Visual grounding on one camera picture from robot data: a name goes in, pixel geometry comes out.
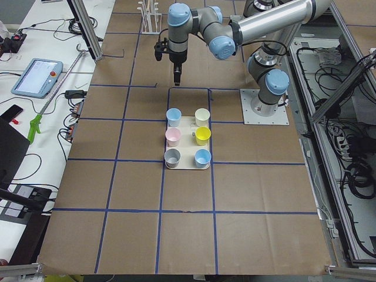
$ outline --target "blue cup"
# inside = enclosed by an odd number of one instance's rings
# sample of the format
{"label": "blue cup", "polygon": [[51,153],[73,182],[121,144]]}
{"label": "blue cup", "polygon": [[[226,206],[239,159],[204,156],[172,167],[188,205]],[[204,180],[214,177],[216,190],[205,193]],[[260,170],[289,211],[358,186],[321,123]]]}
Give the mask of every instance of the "blue cup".
{"label": "blue cup", "polygon": [[200,149],[194,154],[194,161],[199,169],[206,167],[212,159],[212,154],[206,149]]}
{"label": "blue cup", "polygon": [[182,118],[182,112],[179,109],[171,108],[167,111],[166,117],[169,122],[169,126],[178,127],[180,119]]}

